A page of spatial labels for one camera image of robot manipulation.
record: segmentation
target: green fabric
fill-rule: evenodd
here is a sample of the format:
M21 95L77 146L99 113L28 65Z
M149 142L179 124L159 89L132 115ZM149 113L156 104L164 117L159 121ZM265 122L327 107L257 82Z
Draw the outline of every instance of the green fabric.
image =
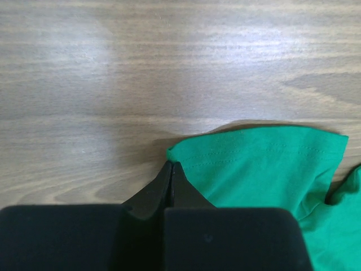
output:
M168 149L217 207L281 207L297 219L315 270L361 270L361 168L325 204L348 137L278 126L186 139Z

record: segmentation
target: seam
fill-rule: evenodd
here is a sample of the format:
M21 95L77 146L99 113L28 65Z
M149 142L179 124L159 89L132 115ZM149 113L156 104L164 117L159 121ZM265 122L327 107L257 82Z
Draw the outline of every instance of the seam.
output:
M273 145L273 146L280 146L280 147L290 147L290 146L287 146L287 145L278 145L278 144L273 144L273 143L270 143L269 145ZM339 153L337 152L325 152L325 151L320 151L320 150L317 150L315 148L309 148L309 147L306 147L306 146L298 146L300 148L306 148L308 150L312 150L312 151L316 151L318 153L321 153L321 154L328 154L328 155L337 155ZM218 154L238 154L238 153L241 153L241 152L244 152L244 150L240 150L240 151L220 151L220 152L210 152L208 154L205 154L205 155L197 155L197 156L191 156L191 157L188 157L186 159L183 160L183 162L185 161L188 161L188 160L192 160L192 159L195 159L195 158L205 158L205 157L209 157L210 155L218 155ZM304 152L289 152L289 153L295 153L295 154L305 154L307 155L306 153Z
M196 167L200 167L202 165L214 165L214 164L220 164L220 163L229 163L229 162L234 162L234 161L239 161L241 160L241 158L238 159L231 159L231 160L220 160L220 161L214 161L214 162L208 162L208 163L202 163L202 164L198 164L198 165L193 165L190 167L184 167L183 169L188 169L188 168L196 168ZM334 161L334 159L320 159L321 161Z

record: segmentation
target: wooden surface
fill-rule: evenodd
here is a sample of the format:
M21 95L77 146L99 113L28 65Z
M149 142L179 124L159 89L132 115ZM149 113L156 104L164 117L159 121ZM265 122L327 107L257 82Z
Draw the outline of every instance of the wooden surface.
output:
M359 0L0 1L0 207L120 203L184 137L244 124L350 136Z

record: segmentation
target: black plastic piece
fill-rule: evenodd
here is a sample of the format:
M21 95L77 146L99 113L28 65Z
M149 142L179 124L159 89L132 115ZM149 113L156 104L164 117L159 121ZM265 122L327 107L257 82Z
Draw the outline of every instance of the black plastic piece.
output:
M300 228L278 208L165 211L167 271L311 271Z
M171 176L172 207L175 208L215 208L187 180L180 162L173 166Z
M0 211L0 270L311 270L280 209L217 209L180 163L124 204Z

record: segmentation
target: wood grain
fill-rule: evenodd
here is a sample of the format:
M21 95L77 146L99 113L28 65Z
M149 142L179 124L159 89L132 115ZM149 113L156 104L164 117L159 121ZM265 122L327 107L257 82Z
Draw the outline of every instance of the wood grain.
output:
M0 207L120 203L167 147L239 125L350 136L361 163L357 0L0 1Z

